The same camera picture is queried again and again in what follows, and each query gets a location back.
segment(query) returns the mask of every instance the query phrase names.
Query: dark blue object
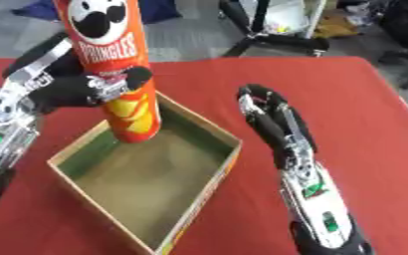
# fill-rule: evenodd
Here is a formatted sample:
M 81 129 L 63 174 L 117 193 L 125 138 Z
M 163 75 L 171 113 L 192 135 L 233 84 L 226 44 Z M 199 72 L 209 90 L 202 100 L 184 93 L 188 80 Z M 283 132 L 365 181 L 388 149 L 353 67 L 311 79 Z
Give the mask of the dark blue object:
M 174 0 L 139 0 L 139 7 L 144 24 L 181 17 Z M 12 10 L 12 13 L 50 21 L 59 20 L 52 0 L 39 0 L 34 4 Z

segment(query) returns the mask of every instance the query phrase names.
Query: pringles can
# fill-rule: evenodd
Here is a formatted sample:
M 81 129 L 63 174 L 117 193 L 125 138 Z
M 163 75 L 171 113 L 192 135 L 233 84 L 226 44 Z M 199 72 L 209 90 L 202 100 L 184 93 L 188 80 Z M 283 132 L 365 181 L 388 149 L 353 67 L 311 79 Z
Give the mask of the pringles can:
M 137 0 L 54 2 L 87 72 L 107 79 L 133 66 L 149 67 Z M 160 129 L 152 79 L 103 108 L 121 141 L 144 141 Z

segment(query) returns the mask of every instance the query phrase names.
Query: robotic hand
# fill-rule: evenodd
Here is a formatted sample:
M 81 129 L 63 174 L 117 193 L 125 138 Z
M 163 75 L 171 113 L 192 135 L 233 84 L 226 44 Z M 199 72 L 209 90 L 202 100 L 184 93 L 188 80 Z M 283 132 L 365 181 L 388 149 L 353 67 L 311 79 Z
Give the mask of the robotic hand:
M 374 251 L 349 213 L 299 113 L 278 93 L 248 85 L 238 94 L 249 125 L 274 152 L 291 233 L 302 255 L 371 255 Z
M 39 135 L 42 115 L 61 107 L 96 107 L 135 91 L 151 78 L 131 67 L 110 80 L 86 74 L 71 41 L 58 33 L 20 57 L 3 73 L 0 88 L 0 196 L 12 167 Z

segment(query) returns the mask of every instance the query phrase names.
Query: red tablecloth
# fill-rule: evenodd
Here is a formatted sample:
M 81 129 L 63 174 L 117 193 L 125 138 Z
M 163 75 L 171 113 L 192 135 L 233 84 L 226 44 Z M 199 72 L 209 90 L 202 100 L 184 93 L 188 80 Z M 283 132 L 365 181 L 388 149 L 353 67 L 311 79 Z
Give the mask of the red tablecloth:
M 9 62 L 0 61 L 0 69 Z M 244 58 L 153 69 L 159 91 L 245 142 L 232 173 L 173 254 L 296 254 L 271 153 L 237 109 L 237 88 L 246 83 L 276 89 L 301 111 L 318 158 L 377 252 L 408 254 L 408 109 L 369 64 L 357 58 Z M 132 254 L 46 164 L 101 118 L 99 110 L 48 116 L 0 201 L 0 255 Z

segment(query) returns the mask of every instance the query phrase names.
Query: open box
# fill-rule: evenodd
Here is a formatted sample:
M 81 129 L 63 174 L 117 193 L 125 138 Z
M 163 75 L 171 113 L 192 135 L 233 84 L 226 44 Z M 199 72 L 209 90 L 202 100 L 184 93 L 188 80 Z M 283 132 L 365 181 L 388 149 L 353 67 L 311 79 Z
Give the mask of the open box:
M 106 121 L 49 160 L 138 254 L 168 254 L 235 163 L 241 141 L 158 93 L 162 129 L 121 143 Z

